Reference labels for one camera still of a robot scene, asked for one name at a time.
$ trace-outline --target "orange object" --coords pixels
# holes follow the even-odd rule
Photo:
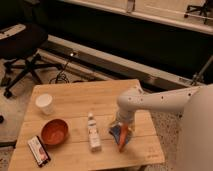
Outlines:
[[[121,126],[121,133],[120,133],[120,139],[119,139],[119,151],[121,152],[123,147],[125,146],[126,138],[128,134],[128,124],[123,123]]]
[[[68,125],[61,119],[54,119],[48,122],[41,131],[41,138],[44,144],[54,146],[64,142],[68,135]]]

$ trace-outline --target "paper cup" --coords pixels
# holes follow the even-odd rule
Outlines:
[[[53,98],[50,94],[42,94],[36,98],[35,103],[44,114],[49,115],[53,113],[52,101]]]

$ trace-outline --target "white bottle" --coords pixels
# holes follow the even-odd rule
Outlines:
[[[96,121],[91,112],[88,114],[88,134],[89,134],[89,143],[90,143],[91,151],[92,152],[100,151],[101,140],[98,134]]]

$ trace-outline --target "office chair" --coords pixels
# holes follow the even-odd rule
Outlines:
[[[6,98],[12,96],[10,89],[26,74],[31,73],[33,78],[41,84],[35,70],[47,67],[56,67],[59,70],[62,68],[60,64],[41,63],[41,56],[36,53],[37,48],[47,38],[48,34],[41,27],[32,23],[18,24],[0,32],[0,59],[9,60],[4,63],[5,73],[11,73],[12,69],[21,69],[17,77],[6,86],[4,92]],[[14,65],[21,60],[25,65]]]
[[[211,12],[212,8],[213,8],[213,0],[206,0],[203,6],[188,5],[184,18],[187,18],[189,16],[188,15],[189,13],[200,11],[199,15],[204,16],[204,24],[206,24],[207,13]]]

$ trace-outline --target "chair wheel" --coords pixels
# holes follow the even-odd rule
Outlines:
[[[4,122],[4,117],[0,115],[0,124]]]
[[[185,15],[184,15],[184,18],[188,18],[188,16],[189,16],[188,14],[185,14]]]
[[[9,68],[6,68],[6,69],[5,69],[5,72],[6,72],[7,74],[13,73],[13,71],[12,71],[11,69],[9,69]]]
[[[12,96],[13,94],[10,92],[10,91],[5,91],[4,92],[4,96],[6,97],[6,98],[10,98],[11,96]]]
[[[207,19],[205,18],[203,24],[206,24],[206,22],[207,22]]]

